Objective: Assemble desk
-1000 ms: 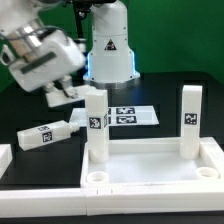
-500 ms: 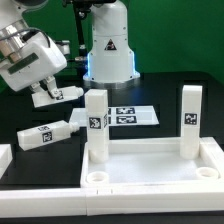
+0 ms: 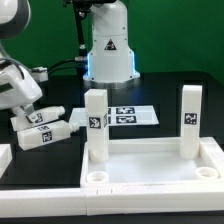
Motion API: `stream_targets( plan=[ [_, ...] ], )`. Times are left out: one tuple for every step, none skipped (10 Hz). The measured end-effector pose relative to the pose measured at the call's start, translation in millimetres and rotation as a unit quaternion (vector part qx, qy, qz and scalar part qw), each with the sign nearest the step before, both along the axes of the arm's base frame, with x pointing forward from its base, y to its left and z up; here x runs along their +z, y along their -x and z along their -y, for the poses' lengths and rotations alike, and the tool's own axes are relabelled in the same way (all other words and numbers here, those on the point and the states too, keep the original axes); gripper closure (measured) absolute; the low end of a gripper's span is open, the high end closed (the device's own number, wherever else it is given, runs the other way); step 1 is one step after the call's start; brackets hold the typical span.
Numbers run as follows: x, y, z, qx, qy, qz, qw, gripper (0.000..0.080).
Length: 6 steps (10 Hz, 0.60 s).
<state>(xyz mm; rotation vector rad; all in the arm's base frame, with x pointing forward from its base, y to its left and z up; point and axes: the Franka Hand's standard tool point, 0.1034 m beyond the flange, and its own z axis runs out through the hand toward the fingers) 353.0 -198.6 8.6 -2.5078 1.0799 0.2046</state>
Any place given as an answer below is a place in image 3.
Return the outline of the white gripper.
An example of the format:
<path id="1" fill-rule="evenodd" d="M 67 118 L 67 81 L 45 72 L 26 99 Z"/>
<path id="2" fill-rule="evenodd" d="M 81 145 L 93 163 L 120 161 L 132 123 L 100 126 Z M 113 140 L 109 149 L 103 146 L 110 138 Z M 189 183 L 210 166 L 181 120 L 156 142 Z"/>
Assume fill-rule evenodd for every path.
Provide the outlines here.
<path id="1" fill-rule="evenodd" d="M 27 119 L 34 122 L 37 115 L 32 103 L 41 97 L 39 85 L 22 66 L 9 65 L 0 70 L 0 110 L 12 108 L 15 116 L 25 113 Z"/>

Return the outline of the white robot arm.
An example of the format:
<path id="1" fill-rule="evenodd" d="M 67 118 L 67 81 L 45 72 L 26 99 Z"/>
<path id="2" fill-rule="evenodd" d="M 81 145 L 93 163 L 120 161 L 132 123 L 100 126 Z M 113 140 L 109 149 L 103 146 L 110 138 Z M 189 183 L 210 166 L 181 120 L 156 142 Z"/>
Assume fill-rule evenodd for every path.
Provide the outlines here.
<path id="1" fill-rule="evenodd" d="M 84 78 L 98 84 L 125 84 L 139 77 L 134 53 L 127 43 L 126 8 L 119 0 L 63 0 L 72 3 L 79 16 L 92 10 L 102 19 L 95 22 L 93 48 L 81 44 L 82 58 L 88 64 Z M 0 110 L 12 109 L 33 121 L 33 103 L 42 96 L 38 83 L 48 77 L 42 67 L 29 69 L 11 58 L 1 45 L 3 39 L 22 32 L 28 25 L 31 9 L 28 0 L 0 0 Z"/>

